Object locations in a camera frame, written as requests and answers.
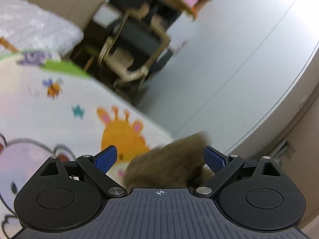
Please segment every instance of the brown fluffy toy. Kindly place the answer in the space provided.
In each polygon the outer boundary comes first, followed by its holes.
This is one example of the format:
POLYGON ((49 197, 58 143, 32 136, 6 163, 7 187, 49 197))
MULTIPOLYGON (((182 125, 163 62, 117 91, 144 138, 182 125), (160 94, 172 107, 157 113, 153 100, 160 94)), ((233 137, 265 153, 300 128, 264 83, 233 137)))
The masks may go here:
POLYGON ((124 186, 131 188, 197 187, 213 175, 203 168, 204 150, 209 145, 203 132, 154 148, 135 157, 124 174, 124 186))

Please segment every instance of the chair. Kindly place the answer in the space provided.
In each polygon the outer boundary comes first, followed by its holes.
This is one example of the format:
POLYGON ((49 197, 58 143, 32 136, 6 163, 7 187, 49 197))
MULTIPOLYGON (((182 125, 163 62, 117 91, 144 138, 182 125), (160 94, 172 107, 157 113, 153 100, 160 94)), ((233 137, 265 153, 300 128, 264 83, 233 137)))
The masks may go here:
POLYGON ((86 62, 85 66, 83 67, 84 72, 88 71, 88 69, 92 65, 93 61, 98 58, 98 56, 101 52, 101 49, 104 45, 104 40, 106 39, 106 37, 108 35, 110 35, 110 33, 113 32, 114 27, 120 22, 121 22, 120 19, 114 20, 112 23, 110 23, 110 25, 106 29, 104 29, 103 34, 102 33, 99 34, 99 35, 103 36, 103 37, 101 37, 101 39, 103 41, 100 41, 99 40, 100 38, 97 40, 95 37, 95 35, 96 35, 95 33, 93 35, 94 38, 91 37, 92 34, 88 35, 89 38, 87 38, 86 34, 84 34, 84 39, 82 40, 82 42, 74 48, 73 53, 70 57, 71 60, 74 61, 83 52, 85 54, 88 54, 90 56, 90 58, 86 62))
POLYGON ((164 28, 142 21, 138 10, 128 9, 121 23, 109 36, 99 54, 98 65, 105 65, 117 75, 113 88, 138 80, 138 90, 150 73, 151 66, 168 47, 170 37, 164 28))

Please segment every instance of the white blanket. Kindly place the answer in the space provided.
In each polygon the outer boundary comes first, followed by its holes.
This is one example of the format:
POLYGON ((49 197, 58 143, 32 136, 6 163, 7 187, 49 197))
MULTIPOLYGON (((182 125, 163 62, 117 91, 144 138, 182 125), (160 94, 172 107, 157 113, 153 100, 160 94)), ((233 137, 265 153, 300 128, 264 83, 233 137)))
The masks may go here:
MULTIPOLYGON (((26 0, 0 0, 0 36, 19 50, 41 48, 65 55, 81 42, 83 32, 72 22, 26 0)), ((0 54, 7 52, 0 46, 0 54)))
POLYGON ((114 145, 118 160, 107 174, 121 184, 135 156, 171 141, 165 130, 52 52, 0 56, 0 238, 21 229, 15 196, 52 154, 75 160, 114 145))

